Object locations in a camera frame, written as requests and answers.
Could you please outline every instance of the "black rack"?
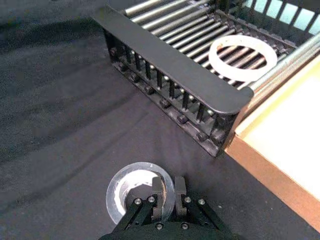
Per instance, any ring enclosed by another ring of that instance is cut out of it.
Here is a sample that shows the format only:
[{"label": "black rack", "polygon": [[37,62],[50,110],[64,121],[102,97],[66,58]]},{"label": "black rack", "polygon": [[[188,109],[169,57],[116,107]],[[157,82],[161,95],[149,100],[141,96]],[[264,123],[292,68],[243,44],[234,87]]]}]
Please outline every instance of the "black rack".
[{"label": "black rack", "polygon": [[[259,38],[272,46],[279,58],[289,55],[296,48],[292,41],[283,40],[238,18],[248,11],[242,8],[242,3],[241,0],[207,1],[202,8],[197,7],[182,18],[193,16],[185,21],[190,23],[197,17],[206,16],[222,26],[220,32],[217,30],[217,36],[244,34]],[[249,11],[248,16],[252,20],[253,11]],[[93,18],[103,27],[113,65],[207,152],[216,156],[232,138],[254,92],[247,86],[242,87],[235,81],[231,84],[230,79],[222,80],[219,74],[213,74],[214,71],[203,65],[208,57],[195,62],[190,57],[190,51],[197,50],[196,46],[191,47],[189,52],[181,52],[161,40],[161,35],[178,27],[170,21],[158,25],[161,29],[158,32],[155,28],[146,30],[143,25],[132,22],[126,11],[118,12],[109,6],[99,9]],[[205,54],[209,47],[207,44],[195,56]]]}]

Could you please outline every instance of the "bolt head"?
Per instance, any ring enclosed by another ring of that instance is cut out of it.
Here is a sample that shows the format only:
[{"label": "bolt head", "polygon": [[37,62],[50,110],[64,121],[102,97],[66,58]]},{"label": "bolt head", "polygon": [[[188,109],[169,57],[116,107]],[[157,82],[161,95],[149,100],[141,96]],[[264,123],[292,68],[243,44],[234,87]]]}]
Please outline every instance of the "bolt head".
[{"label": "bolt head", "polygon": [[141,198],[136,198],[136,199],[134,200],[134,203],[135,203],[136,205],[140,205],[140,204],[142,203]]},{"label": "bolt head", "polygon": [[153,196],[150,196],[150,197],[148,198],[148,202],[149,202],[149,203],[154,203],[154,202],[155,202],[155,198],[154,198]]},{"label": "bolt head", "polygon": [[155,228],[158,229],[158,230],[161,230],[161,229],[164,228],[164,225],[163,225],[162,223],[157,223],[157,224],[155,225]]},{"label": "bolt head", "polygon": [[189,196],[187,196],[184,201],[188,204],[188,203],[191,203],[191,198]]},{"label": "bolt head", "polygon": [[187,230],[187,229],[189,228],[189,225],[184,222],[184,223],[181,224],[181,228],[182,228],[183,230]]},{"label": "bolt head", "polygon": [[205,205],[206,201],[203,200],[202,198],[200,198],[200,199],[198,200],[198,203],[199,203],[200,205]]}]

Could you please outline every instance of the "white surface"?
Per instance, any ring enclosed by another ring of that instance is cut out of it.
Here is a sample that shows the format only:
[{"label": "white surface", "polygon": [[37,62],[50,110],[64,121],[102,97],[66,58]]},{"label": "white surface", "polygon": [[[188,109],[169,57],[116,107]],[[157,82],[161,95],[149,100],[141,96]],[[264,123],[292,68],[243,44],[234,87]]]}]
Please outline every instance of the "white surface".
[{"label": "white surface", "polygon": [[320,200],[320,62],[305,68],[246,118],[236,132]]}]

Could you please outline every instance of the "black plastic frame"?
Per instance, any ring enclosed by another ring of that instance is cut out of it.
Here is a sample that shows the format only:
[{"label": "black plastic frame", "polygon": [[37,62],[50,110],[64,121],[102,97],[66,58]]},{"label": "black plastic frame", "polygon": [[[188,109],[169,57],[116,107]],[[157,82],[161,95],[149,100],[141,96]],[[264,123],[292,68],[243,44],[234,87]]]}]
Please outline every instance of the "black plastic frame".
[{"label": "black plastic frame", "polygon": [[[240,121],[237,117],[253,91],[248,87],[237,90],[109,6],[99,9],[93,18],[103,27],[113,65],[216,156],[231,139],[230,133]],[[156,71],[151,72],[150,65]],[[176,91],[175,85],[185,92]],[[205,110],[213,111],[213,116]]]}]

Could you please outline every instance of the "metal cylinder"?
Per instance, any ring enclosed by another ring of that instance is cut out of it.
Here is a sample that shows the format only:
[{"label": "metal cylinder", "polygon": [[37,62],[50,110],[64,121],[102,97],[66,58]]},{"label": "metal cylinder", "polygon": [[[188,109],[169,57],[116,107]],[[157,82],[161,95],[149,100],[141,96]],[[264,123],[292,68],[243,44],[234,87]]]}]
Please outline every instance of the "metal cylinder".
[{"label": "metal cylinder", "polygon": [[[230,64],[233,61],[237,60],[238,58],[241,58],[242,56],[247,54],[249,51],[250,51],[249,47],[244,47],[244,48],[240,49],[239,51],[235,52],[234,54],[230,55],[227,59],[224,60],[224,62],[226,64]],[[210,72],[215,74],[216,70],[211,69]]]},{"label": "metal cylinder", "polygon": [[181,49],[179,49],[179,51],[180,51],[180,53],[184,54],[184,53],[188,52],[189,50],[195,48],[199,44],[205,43],[209,39],[212,39],[212,38],[216,37],[217,35],[221,34],[226,29],[228,29],[227,25],[219,27],[217,30],[215,30],[215,31],[203,36],[203,37],[200,37],[198,40],[196,40],[196,41],[194,41],[194,42],[182,47]]},{"label": "metal cylinder", "polygon": [[[229,31],[224,32],[223,34],[219,35],[218,37],[224,37],[230,34],[233,34],[236,30],[235,29],[230,29]],[[186,56],[188,58],[192,58],[194,56],[196,56],[197,54],[201,53],[202,51],[206,50],[207,48],[209,48],[211,46],[211,44],[216,40],[217,38],[214,38],[213,40],[199,46],[198,48],[192,50],[191,52],[189,52]]]},{"label": "metal cylinder", "polygon": [[248,105],[245,116],[256,109],[268,96],[319,51],[320,33],[302,44],[258,81],[251,83],[249,87],[254,91],[254,97]]},{"label": "metal cylinder", "polygon": [[202,29],[202,28],[204,28],[204,27],[206,27],[206,26],[208,26],[208,25],[210,25],[211,23],[214,23],[214,22],[215,22],[215,20],[213,18],[211,18],[208,21],[205,21],[205,22],[203,22],[201,24],[198,24],[198,25],[196,25],[194,27],[191,27],[188,30],[186,30],[186,31],[184,31],[184,32],[182,32],[180,34],[171,37],[170,39],[166,40],[165,42],[167,44],[175,43],[176,41],[179,41],[180,39],[182,39],[182,38],[184,38],[184,37],[196,32],[196,31],[198,31],[198,30],[200,30],[200,29]]},{"label": "metal cylinder", "polygon": [[136,24],[139,24],[145,20],[148,20],[150,18],[153,18],[157,15],[160,15],[160,14],[163,14],[165,11],[167,10],[170,10],[176,6],[179,6],[185,2],[188,2],[189,0],[176,0],[176,1],[173,1],[173,2],[170,2],[166,5],[163,5],[163,6],[160,6],[158,8],[155,8],[155,9],[152,9],[150,11],[147,11],[139,16],[135,16],[133,18],[131,18],[131,21],[136,23]]},{"label": "metal cylinder", "polygon": [[[282,55],[280,55],[280,56],[278,57],[278,63],[279,63],[280,61],[282,61],[286,56],[287,56],[286,53],[283,53]],[[249,65],[246,69],[257,69],[259,66],[261,66],[261,65],[264,64],[264,63],[266,63],[266,59],[265,59],[264,56],[262,56],[262,57],[260,57],[258,60],[256,60],[255,62],[253,62],[251,65]],[[244,87],[246,87],[246,86],[248,86],[248,85],[250,85],[250,84],[251,84],[250,81],[244,82],[244,83],[242,83],[237,89],[238,89],[238,90],[241,90],[241,89],[243,89]]]},{"label": "metal cylinder", "polygon": [[158,4],[161,4],[163,2],[167,2],[167,0],[149,0],[149,1],[144,1],[142,3],[139,3],[137,5],[131,6],[125,10],[125,15],[128,17],[131,17],[133,15],[136,15],[138,13],[141,13],[153,6],[156,6]]},{"label": "metal cylinder", "polygon": [[299,69],[315,54],[320,47],[320,32],[298,47],[294,52],[277,64],[267,74],[262,76],[258,81],[253,82],[249,87],[255,92],[259,92],[262,88],[271,82],[274,87],[280,85],[288,76]]},{"label": "metal cylinder", "polygon": [[187,24],[184,24],[184,25],[182,25],[182,26],[180,26],[180,27],[178,27],[178,28],[176,28],[176,29],[164,34],[164,35],[159,36],[159,39],[165,41],[165,40],[173,37],[174,35],[182,33],[184,30],[187,30],[187,29],[189,29],[189,28],[191,28],[191,27],[203,22],[206,19],[208,19],[207,15],[201,16],[201,17],[197,18],[196,20],[188,22]]},{"label": "metal cylinder", "polygon": [[[233,64],[232,66],[235,67],[235,68],[240,68],[242,66],[244,66],[245,64],[249,63],[252,59],[254,59],[256,56],[259,55],[259,52],[258,51],[253,51],[252,53],[250,53],[249,55],[245,56],[243,59],[237,61],[235,64]],[[246,67],[245,69],[253,69],[252,66],[249,66],[249,67]],[[237,81],[235,79],[231,79],[228,81],[228,84],[230,85],[234,85],[236,84]]]},{"label": "metal cylinder", "polygon": [[211,32],[213,29],[216,29],[220,25],[221,25],[221,22],[216,22],[215,24],[212,24],[211,26],[206,27],[205,29],[203,29],[199,32],[196,32],[196,33],[186,37],[185,39],[175,43],[174,45],[172,45],[172,47],[174,49],[179,49],[180,47],[186,45],[187,43],[190,43],[192,40],[195,40],[195,39],[199,38],[200,36],[203,36],[204,34]]},{"label": "metal cylinder", "polygon": [[192,10],[192,9],[200,6],[200,5],[207,4],[207,3],[210,2],[210,1],[211,1],[211,0],[201,0],[201,1],[197,1],[197,2],[194,3],[194,4],[190,4],[189,6],[185,6],[185,7],[181,8],[181,9],[179,9],[179,10],[176,10],[176,11],[171,12],[171,13],[165,15],[165,16],[162,16],[162,17],[160,17],[160,18],[158,18],[158,19],[156,19],[156,20],[153,20],[153,21],[151,21],[151,22],[148,22],[148,23],[142,25],[142,28],[143,28],[143,29],[146,29],[146,30],[150,30],[150,29],[152,29],[152,28],[154,28],[154,27],[159,26],[159,25],[162,24],[162,23],[165,23],[166,21],[169,21],[169,20],[174,19],[174,18],[176,18],[176,17],[178,17],[178,16],[181,16],[181,15],[183,15],[183,14],[186,14],[186,12],[188,12],[188,11],[190,11],[190,10]]},{"label": "metal cylinder", "polygon": [[[226,55],[232,53],[234,50],[237,49],[237,47],[238,47],[238,46],[229,46],[229,47],[227,47],[226,49],[224,49],[223,51],[221,51],[221,52],[218,54],[219,58],[223,58],[223,57],[225,57]],[[194,61],[195,61],[196,63],[201,62],[202,60],[204,60],[204,59],[206,59],[206,58],[209,57],[209,53],[210,53],[210,51],[206,51],[205,53],[197,56],[197,57],[194,59]]]},{"label": "metal cylinder", "polygon": [[160,36],[162,34],[165,34],[169,31],[171,31],[172,29],[175,29],[175,28],[181,26],[182,24],[188,23],[189,21],[192,21],[192,20],[194,20],[198,17],[201,17],[203,15],[206,15],[210,11],[211,8],[212,8],[211,6],[204,7],[200,10],[197,10],[197,11],[192,12],[186,16],[183,16],[177,20],[174,20],[173,22],[170,22],[166,25],[163,25],[163,26],[153,30],[151,33],[155,36]]}]

